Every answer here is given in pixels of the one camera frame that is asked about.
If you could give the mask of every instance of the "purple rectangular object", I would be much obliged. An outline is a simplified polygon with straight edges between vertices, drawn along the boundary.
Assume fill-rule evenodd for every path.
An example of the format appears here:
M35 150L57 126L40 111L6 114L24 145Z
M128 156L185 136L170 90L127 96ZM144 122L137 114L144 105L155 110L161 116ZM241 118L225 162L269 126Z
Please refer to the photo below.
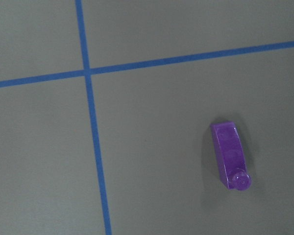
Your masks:
M251 184L234 122L211 124L220 180L228 189L246 190Z

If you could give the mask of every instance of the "horizontal blue line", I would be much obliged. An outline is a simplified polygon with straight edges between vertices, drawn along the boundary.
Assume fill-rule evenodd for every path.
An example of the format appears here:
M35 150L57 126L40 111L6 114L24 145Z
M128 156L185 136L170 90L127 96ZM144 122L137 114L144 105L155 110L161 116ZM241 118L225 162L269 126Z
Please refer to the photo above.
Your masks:
M33 76L33 77L18 78L18 79L0 81L0 88L29 84L29 83L36 83L36 82L53 81L53 80L59 80L64 78L80 77L80 76L84 76L84 70L76 70L76 71L69 71L69 72L60 72L60 73L46 74L46 75L40 75L40 76Z
M134 70L139 68L177 64L177 63L190 62L190 61L196 61L196 60L205 60L205 59L212 59L212 58L225 57L225 56L242 55L242 54L248 54L248 53L268 51L268 50L286 49L286 48L292 48L292 47L294 47L294 41L267 44L267 45L255 46L255 47L242 47L242 48L230 49L230 50L220 50L220 51L213 51L213 52L200 53L200 54L194 54L194 55L176 56L176 57L163 58L163 59L157 59L157 60L148 60L148 61L141 61L141 62L135 62L135 63L99 67L99 68L91 69L91 74Z

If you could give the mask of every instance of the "purple toy brick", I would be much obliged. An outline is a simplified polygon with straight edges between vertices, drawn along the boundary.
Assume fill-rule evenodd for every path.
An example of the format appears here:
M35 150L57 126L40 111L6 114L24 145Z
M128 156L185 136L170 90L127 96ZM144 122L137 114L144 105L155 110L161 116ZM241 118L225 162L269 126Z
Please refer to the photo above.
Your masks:
M211 124L220 180L228 188L246 190L251 184L234 122Z

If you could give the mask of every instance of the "gray surface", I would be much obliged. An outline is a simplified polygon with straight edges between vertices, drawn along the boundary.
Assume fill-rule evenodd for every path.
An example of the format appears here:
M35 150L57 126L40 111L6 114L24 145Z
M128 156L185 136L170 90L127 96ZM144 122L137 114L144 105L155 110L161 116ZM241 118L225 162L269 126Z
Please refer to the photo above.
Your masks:
M104 234L83 78L0 89L0 235Z
M294 40L294 0L84 0L91 67Z
M116 235L294 235L294 49L93 77ZM233 120L253 184L218 179Z
M0 1L0 81L82 68L74 1Z

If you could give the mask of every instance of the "blue line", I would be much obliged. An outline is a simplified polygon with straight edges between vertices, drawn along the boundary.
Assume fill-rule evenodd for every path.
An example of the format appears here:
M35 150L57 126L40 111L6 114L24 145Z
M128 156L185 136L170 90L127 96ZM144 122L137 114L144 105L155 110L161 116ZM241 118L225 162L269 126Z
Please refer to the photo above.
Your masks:
M106 235L112 235L107 192L106 192L103 165L102 165L102 159L101 159L95 99L94 99L93 85L92 85L90 66L89 66L89 57L88 57L88 50L87 50L87 40L86 40L82 2L81 0L75 0L75 4L76 4L76 13L77 13L77 21L78 21L78 29L79 29L80 46L81 46L83 66L85 71L85 84L86 84L89 116L90 116L90 122L91 122L92 134L93 134L93 144L94 144L95 160L96 160L96 166L97 166L97 176L98 176L98 184L99 184L100 197L101 197L103 221L104 221Z
M139 68L177 64L177 63L183 63L183 62L189 62L189 61L206 60L206 59L212 59L212 58L218 58L218 57L242 55L242 54L256 53L256 52L269 51L269 50L286 49L286 48L292 48L292 47L294 47L294 41L267 44L267 45L261 45L261 46L255 46L255 47L243 47L243 48L230 49L230 50L220 50L220 51L213 51L213 52L193 54L193 55L176 56L176 57L163 58L163 59L157 59L157 60L148 60L148 61L141 61L141 62L135 62L135 63L93 68L91 69L91 74L134 70Z
M25 78L18 78L6 81L0 81L0 88L1 87L11 87L29 83L37 83L37 82L45 82L45 81L53 81L65 78L73 78L73 77L80 77L84 76L83 70L76 70L76 71L69 71L69 72L60 72L60 73L53 73L53 74L46 74L40 76L33 76L33 77L25 77Z

